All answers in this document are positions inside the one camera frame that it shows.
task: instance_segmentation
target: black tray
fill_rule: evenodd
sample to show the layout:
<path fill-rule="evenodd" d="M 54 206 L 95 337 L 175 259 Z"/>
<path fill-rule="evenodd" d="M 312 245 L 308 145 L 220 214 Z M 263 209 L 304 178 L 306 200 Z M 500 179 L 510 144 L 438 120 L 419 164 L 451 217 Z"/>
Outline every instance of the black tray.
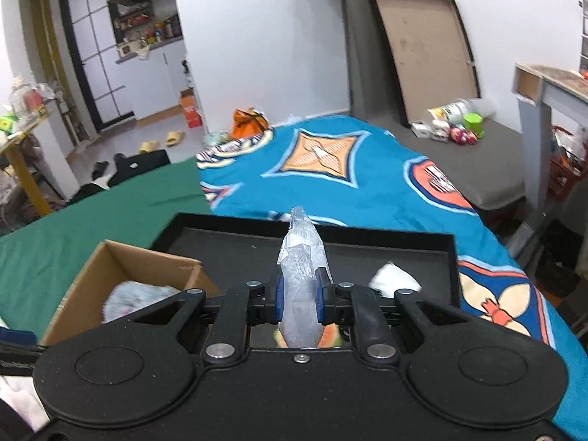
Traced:
<path fill-rule="evenodd" d="M 287 222 L 177 214 L 152 250 L 197 259 L 221 291 L 248 280 L 269 280 Z M 411 274 L 433 300 L 459 307 L 453 235 L 316 226 L 335 282 L 367 285 L 387 262 Z"/>

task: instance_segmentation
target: blue patterned blanket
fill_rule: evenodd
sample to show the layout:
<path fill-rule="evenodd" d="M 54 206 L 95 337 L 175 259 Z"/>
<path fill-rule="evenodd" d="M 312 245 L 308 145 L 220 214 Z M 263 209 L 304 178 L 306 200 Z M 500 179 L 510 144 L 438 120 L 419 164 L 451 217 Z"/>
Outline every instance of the blue patterned blanket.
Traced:
<path fill-rule="evenodd" d="M 429 159 L 388 131 L 333 116 L 211 148 L 196 160 L 217 215 L 285 220 L 292 207 L 303 206 L 317 223 L 455 234 L 462 309 L 560 353 L 570 380 L 554 422 L 575 439 L 588 440 L 586 354 Z"/>

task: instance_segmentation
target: green cup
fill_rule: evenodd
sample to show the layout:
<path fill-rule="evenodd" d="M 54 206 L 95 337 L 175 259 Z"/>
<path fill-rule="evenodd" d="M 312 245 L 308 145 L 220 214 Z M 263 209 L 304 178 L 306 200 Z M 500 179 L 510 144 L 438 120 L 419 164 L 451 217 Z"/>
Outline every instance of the green cup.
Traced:
<path fill-rule="evenodd" d="M 484 137 L 484 130 L 481 128 L 483 120 L 480 114 L 468 113 L 463 116 L 463 127 L 472 131 L 478 139 L 482 139 Z"/>

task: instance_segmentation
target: green lid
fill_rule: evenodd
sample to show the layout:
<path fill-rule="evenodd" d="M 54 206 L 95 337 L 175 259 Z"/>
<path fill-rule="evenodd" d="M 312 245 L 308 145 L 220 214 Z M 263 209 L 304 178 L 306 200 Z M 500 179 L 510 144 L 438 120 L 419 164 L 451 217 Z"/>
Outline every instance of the green lid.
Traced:
<path fill-rule="evenodd" d="M 483 117 L 480 116 L 480 114 L 476 114 L 476 113 L 468 113 L 465 116 L 463 116 L 463 119 L 465 122 L 471 124 L 471 125 L 480 125 L 481 122 L 483 121 Z"/>

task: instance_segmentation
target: gray cushion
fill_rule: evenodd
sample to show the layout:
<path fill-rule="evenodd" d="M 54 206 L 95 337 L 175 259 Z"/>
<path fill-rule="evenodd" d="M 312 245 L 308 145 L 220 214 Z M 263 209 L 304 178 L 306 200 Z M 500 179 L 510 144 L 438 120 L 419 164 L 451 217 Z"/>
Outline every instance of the gray cushion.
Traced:
<path fill-rule="evenodd" d="M 473 206 L 496 210 L 524 197 L 523 138 L 491 119 L 483 128 L 486 135 L 475 146 L 419 139 L 401 125 L 390 132 L 432 160 Z"/>

